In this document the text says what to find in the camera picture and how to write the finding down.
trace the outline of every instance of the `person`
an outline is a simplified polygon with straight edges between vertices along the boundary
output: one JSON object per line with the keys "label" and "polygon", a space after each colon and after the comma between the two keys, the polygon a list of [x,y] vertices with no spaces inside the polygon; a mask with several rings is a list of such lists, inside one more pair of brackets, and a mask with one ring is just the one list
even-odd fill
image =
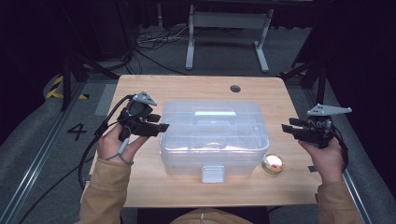
{"label": "person", "polygon": [[[80,206],[79,221],[85,223],[120,223],[120,210],[126,201],[127,187],[134,155],[147,137],[139,136],[118,155],[122,142],[118,136],[122,127],[117,124],[99,140],[97,162],[89,186],[86,188]],[[318,223],[362,223],[360,214],[343,182],[342,149],[334,138],[323,149],[299,141],[308,152],[318,170],[322,184],[318,187]],[[201,223],[202,211],[194,210],[172,223]],[[218,209],[206,209],[204,223],[251,223],[244,218]]]}

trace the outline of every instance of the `gold metal lid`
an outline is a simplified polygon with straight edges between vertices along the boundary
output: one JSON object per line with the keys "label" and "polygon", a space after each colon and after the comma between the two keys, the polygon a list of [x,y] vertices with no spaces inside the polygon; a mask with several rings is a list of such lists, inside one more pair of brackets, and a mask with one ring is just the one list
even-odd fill
{"label": "gold metal lid", "polygon": [[262,158],[262,167],[266,172],[277,175],[283,171],[285,162],[276,154],[270,153]]}

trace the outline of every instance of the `box lid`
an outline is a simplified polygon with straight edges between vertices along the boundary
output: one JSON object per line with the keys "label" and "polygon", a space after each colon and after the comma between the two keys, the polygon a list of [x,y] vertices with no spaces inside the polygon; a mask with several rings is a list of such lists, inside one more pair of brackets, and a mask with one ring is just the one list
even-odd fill
{"label": "box lid", "polygon": [[163,161],[260,162],[269,147],[260,106],[250,101],[170,101],[163,107]]}

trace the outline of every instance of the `tan jacket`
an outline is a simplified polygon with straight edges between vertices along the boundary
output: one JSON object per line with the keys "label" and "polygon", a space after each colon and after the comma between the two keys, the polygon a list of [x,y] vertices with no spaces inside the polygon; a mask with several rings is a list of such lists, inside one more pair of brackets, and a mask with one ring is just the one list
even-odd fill
{"label": "tan jacket", "polygon": [[[119,224],[120,210],[125,204],[131,166],[98,159],[90,185],[81,201],[78,224],[103,223]],[[320,185],[317,194],[320,224],[362,223],[361,217],[343,182]],[[178,217],[174,224],[200,223],[202,209],[196,209]],[[245,224],[250,223],[241,217],[205,208],[205,224]]]}

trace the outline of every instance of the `forearm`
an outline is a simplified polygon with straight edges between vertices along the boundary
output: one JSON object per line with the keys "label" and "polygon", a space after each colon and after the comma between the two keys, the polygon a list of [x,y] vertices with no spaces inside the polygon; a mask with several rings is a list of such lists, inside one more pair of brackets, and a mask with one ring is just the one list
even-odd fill
{"label": "forearm", "polygon": [[81,200],[78,224],[120,223],[131,166],[98,159]]}
{"label": "forearm", "polygon": [[344,182],[332,182],[318,187],[319,223],[362,223]]}

